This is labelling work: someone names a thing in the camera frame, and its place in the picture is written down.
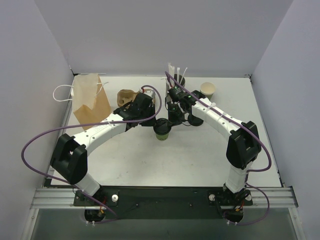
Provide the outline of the brown pulp cup carrier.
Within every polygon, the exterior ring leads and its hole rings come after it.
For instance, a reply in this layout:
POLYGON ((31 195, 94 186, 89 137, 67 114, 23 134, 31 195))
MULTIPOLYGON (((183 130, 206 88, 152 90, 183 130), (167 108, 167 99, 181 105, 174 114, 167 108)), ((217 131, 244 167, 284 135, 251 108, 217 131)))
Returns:
POLYGON ((117 93, 117 105, 122 107, 123 105, 135 100, 139 92, 134 92, 131 89, 122 89, 117 93))

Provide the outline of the black plastic cup lid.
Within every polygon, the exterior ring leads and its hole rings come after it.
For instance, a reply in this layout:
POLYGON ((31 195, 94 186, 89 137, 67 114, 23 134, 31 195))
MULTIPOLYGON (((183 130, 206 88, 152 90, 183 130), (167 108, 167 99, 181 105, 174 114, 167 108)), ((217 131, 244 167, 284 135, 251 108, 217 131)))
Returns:
POLYGON ((169 124, 169 121, 166 118, 159 118, 156 120, 155 125, 153 126, 153 131, 165 132, 171 131, 172 127, 169 124))

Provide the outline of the green paper coffee cup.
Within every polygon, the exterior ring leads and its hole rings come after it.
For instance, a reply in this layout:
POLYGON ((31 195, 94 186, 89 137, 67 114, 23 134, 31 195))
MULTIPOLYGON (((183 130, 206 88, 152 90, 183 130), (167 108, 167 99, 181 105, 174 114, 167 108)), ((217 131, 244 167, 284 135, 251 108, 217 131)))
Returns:
POLYGON ((155 137, 160 140, 160 141, 165 141, 170 134, 170 130, 169 131, 155 131, 155 137))

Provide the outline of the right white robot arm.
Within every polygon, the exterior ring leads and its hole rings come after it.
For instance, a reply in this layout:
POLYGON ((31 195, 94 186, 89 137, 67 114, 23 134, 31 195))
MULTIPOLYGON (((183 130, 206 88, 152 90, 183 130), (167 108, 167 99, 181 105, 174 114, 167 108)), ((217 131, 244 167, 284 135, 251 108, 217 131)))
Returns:
POLYGON ((262 149, 257 141, 259 134, 255 123, 231 117, 197 90, 189 94, 176 85, 167 91, 167 96, 172 104, 179 104, 190 117, 207 123, 227 140, 226 158, 230 170, 225 186, 232 193, 244 189, 247 170, 262 149))

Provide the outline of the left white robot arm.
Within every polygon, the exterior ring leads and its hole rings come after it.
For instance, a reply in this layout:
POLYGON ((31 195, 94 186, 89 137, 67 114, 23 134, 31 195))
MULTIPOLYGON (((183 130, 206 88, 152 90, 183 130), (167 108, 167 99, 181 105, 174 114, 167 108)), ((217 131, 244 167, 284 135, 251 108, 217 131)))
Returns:
POLYGON ((138 126, 152 127, 156 118, 154 92, 139 92, 133 101, 113 111, 99 125, 94 125, 73 136, 63 134, 58 138, 50 166, 68 184, 85 193, 84 199, 92 206, 101 203, 101 185, 88 173, 88 156, 99 146, 119 134, 138 126))

